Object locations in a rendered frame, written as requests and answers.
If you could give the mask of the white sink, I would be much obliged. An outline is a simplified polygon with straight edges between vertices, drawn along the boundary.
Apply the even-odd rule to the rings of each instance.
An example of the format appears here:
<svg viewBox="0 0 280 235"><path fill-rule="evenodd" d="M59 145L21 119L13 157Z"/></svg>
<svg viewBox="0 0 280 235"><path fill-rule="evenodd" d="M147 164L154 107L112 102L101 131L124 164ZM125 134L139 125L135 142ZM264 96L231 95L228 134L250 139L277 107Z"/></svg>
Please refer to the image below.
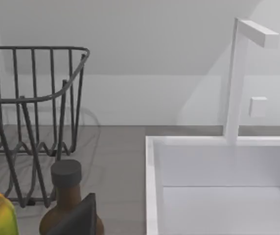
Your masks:
<svg viewBox="0 0 280 235"><path fill-rule="evenodd" d="M280 235L280 137L148 136L146 235Z"/></svg>

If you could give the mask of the brown bottle with black cap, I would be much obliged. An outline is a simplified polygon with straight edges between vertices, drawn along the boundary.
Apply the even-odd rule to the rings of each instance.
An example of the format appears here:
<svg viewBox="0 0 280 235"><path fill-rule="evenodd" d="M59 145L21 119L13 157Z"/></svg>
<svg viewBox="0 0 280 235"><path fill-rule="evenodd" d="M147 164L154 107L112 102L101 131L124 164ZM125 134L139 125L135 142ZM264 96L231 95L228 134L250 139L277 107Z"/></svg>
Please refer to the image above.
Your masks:
<svg viewBox="0 0 280 235"><path fill-rule="evenodd" d="M40 235L47 235L50 229L56 226L83 200L80 189L82 180L80 162L77 160L60 160L51 166L50 172L56 191L56 206L43 216L39 226ZM103 222L97 214L96 235L105 235Z"/></svg>

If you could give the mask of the tall white tap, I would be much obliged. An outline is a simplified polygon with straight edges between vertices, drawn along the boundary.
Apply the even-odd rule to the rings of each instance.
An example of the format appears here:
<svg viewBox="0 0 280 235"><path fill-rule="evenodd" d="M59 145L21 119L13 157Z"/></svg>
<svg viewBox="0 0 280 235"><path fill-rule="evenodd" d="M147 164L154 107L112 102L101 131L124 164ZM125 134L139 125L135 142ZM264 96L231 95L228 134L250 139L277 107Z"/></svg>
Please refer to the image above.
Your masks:
<svg viewBox="0 0 280 235"><path fill-rule="evenodd" d="M252 20L235 18L228 76L227 117L223 135L228 145L238 138L247 49L249 41L262 48L277 48L279 33Z"/></svg>

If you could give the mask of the white square tap knob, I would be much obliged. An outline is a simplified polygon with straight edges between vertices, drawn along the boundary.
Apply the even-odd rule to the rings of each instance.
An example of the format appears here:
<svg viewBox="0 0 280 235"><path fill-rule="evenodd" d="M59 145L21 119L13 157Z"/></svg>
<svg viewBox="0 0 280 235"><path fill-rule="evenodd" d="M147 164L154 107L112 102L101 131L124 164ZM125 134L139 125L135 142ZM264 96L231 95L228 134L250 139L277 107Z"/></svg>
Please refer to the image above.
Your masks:
<svg viewBox="0 0 280 235"><path fill-rule="evenodd" d="M254 96L250 99L249 116L261 118L266 115L268 99L264 96Z"/></svg>

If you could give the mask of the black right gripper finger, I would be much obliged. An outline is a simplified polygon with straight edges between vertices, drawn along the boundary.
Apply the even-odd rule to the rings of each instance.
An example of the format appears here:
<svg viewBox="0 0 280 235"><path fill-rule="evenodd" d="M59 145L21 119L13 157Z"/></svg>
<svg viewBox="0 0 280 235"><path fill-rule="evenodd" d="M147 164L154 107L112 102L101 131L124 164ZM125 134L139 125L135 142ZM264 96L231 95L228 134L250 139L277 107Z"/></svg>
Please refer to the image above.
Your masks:
<svg viewBox="0 0 280 235"><path fill-rule="evenodd" d="M47 235L96 235L95 193L89 193Z"/></svg>

